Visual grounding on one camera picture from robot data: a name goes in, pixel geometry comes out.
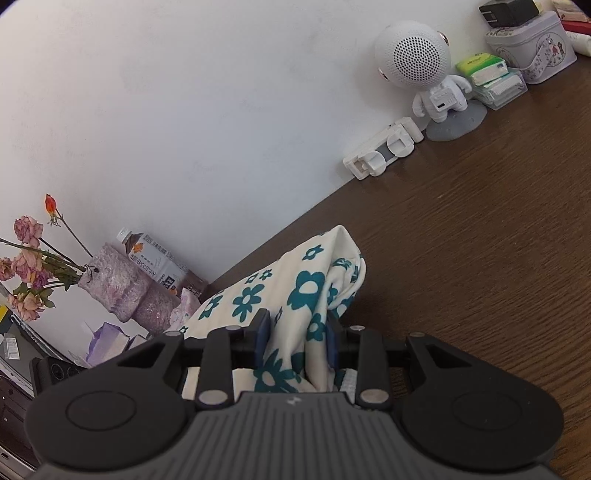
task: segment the speaker grille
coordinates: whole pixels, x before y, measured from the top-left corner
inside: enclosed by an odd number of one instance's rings
[[[439,74],[439,52],[431,42],[421,37],[403,38],[394,49],[394,65],[416,85],[427,85]]]

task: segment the dried rose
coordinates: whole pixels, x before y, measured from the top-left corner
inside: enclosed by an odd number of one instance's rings
[[[32,293],[27,294],[27,296],[19,295],[18,297],[9,295],[8,304],[18,312],[19,316],[25,322],[37,320],[39,314],[43,311],[43,301],[41,297],[39,295],[33,295]]]
[[[10,280],[12,277],[14,277],[12,260],[10,258],[0,258],[0,281]]]
[[[12,260],[12,271],[21,277],[23,282],[33,283],[37,274],[43,270],[42,257],[41,252],[22,249]]]
[[[48,193],[45,194],[45,210],[49,213],[49,223],[51,225],[58,225],[57,203],[55,198]]]
[[[43,234],[43,225],[38,223],[33,217],[23,215],[14,220],[14,233],[19,241],[31,245],[33,248],[39,247],[39,239]]]
[[[49,280],[50,278],[53,278],[53,273],[43,268],[43,270],[37,272],[37,275],[35,275],[35,280],[33,281],[33,288],[36,290],[41,290],[47,283],[47,280]]]

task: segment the gray speaker stand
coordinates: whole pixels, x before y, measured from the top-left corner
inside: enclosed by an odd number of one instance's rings
[[[447,118],[440,124],[431,121],[427,125],[427,138],[434,142],[447,142],[460,138],[474,130],[486,116],[486,107],[478,100],[468,100],[463,112],[449,110]]]

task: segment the white robot speaker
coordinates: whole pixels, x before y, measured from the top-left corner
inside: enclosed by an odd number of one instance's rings
[[[418,89],[413,113],[427,113],[437,123],[446,120],[449,109],[464,111],[468,104],[462,91],[472,91],[465,78],[448,74],[447,45],[443,34],[410,20],[386,28],[375,43],[380,74],[399,87]]]

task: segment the green tissue package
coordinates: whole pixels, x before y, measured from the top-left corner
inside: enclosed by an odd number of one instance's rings
[[[477,53],[459,62],[456,68],[475,86],[484,85],[509,73],[505,60],[491,53]]]

